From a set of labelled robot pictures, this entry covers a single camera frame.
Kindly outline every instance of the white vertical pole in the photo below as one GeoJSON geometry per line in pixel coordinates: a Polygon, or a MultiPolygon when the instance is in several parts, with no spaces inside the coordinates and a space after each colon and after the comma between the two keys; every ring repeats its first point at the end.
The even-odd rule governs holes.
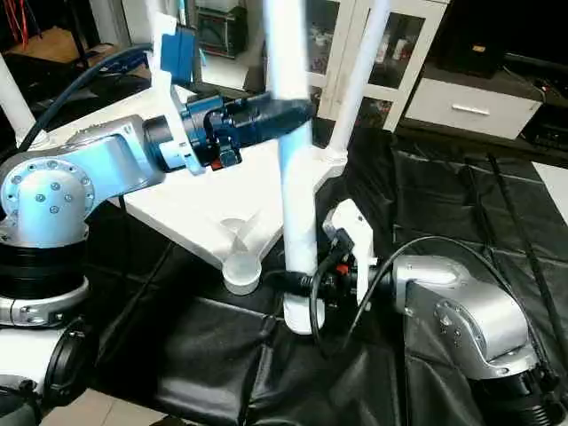
{"type": "Polygon", "coordinates": [[[355,60],[355,66],[349,77],[334,132],[327,146],[327,151],[332,155],[333,153],[344,152],[349,145],[353,126],[363,100],[363,90],[373,70],[376,53],[383,39],[384,29],[387,26],[390,13],[390,0],[373,1],[365,34],[361,40],[361,47],[355,60]]]}
{"type": "MultiPolygon", "coordinates": [[[[26,100],[22,96],[18,84],[10,73],[4,58],[0,54],[0,107],[8,118],[10,125],[16,133],[16,145],[20,146],[29,130],[36,123],[36,119],[29,110],[26,100]]],[[[47,139],[47,133],[42,130],[35,138],[36,142],[47,139]]]]}
{"type": "MultiPolygon", "coordinates": [[[[308,99],[308,59],[304,0],[264,0],[268,63],[275,99],[308,99]]],[[[312,124],[279,139],[284,246],[288,271],[314,274],[317,267],[316,215],[310,167],[312,124]]],[[[320,325],[324,306],[318,305],[320,325]]],[[[310,334],[308,299],[285,295],[284,319],[298,334],[310,334]]]]}

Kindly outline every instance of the electronic device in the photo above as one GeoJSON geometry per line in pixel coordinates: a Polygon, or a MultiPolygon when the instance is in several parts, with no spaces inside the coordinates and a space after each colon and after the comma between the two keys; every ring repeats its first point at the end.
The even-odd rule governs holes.
{"type": "Polygon", "coordinates": [[[430,56],[438,67],[489,78],[501,68],[509,38],[512,8],[488,0],[451,2],[436,34],[430,56]]]}
{"type": "Polygon", "coordinates": [[[247,49],[247,10],[237,6],[230,12],[198,8],[200,47],[211,55],[234,59],[247,49]]]}
{"type": "Polygon", "coordinates": [[[568,107],[542,105],[523,129],[536,146],[568,151],[568,107]]]}

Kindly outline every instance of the bolt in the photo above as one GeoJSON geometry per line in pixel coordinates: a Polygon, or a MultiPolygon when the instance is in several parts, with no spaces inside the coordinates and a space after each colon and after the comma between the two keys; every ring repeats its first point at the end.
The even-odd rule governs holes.
{"type": "Polygon", "coordinates": [[[451,326],[453,324],[452,320],[447,315],[444,315],[444,317],[442,317],[440,322],[445,327],[451,326]]]}

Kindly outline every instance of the black fabric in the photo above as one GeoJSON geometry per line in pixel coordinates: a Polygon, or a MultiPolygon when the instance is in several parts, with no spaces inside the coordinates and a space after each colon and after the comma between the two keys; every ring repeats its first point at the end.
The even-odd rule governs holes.
{"type": "MultiPolygon", "coordinates": [[[[316,122],[315,133],[325,144],[329,126],[316,122]]],[[[530,163],[501,158],[499,164],[565,325],[568,228],[530,163]]],[[[359,129],[345,172],[318,192],[318,221],[347,197],[373,227],[378,256],[436,233],[490,257],[525,303],[554,366],[564,374],[531,269],[483,155],[359,129]]],[[[122,247],[117,215],[105,206],[91,224],[91,272],[97,274],[91,282],[104,295],[93,298],[91,312],[101,327],[144,282],[168,244],[131,220],[132,275],[120,284],[112,273],[120,266],[122,247]]],[[[321,231],[319,245],[325,251],[321,231]]],[[[425,242],[415,252],[453,257],[477,278],[491,281],[454,246],[425,242]]],[[[283,260],[279,241],[264,270],[281,268],[283,260]]],[[[343,335],[352,314],[352,304],[330,309],[324,337],[332,343],[343,335]]],[[[309,337],[288,331],[280,294],[261,285],[251,296],[230,295],[219,271],[180,247],[102,359],[96,387],[208,425],[483,424],[467,381],[418,319],[403,319],[375,300],[348,351],[327,362],[309,337]]]]}

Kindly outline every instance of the white cabinet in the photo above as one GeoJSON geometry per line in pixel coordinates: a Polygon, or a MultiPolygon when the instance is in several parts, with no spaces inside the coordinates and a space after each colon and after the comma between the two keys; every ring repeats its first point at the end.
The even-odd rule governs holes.
{"type": "MultiPolygon", "coordinates": [[[[337,118],[345,91],[349,90],[347,82],[357,57],[371,3],[372,0],[355,0],[351,3],[351,24],[346,40],[341,40],[343,55],[341,60],[329,61],[318,116],[337,118]],[[328,102],[332,90],[333,98],[328,102]]],[[[396,128],[442,20],[446,3],[391,0],[387,28],[359,111],[361,121],[386,130],[396,128]]],[[[340,48],[339,45],[332,46],[332,50],[335,47],[337,50],[340,48]]]]}
{"type": "Polygon", "coordinates": [[[536,100],[422,78],[406,117],[515,139],[539,106],[536,100]]]}

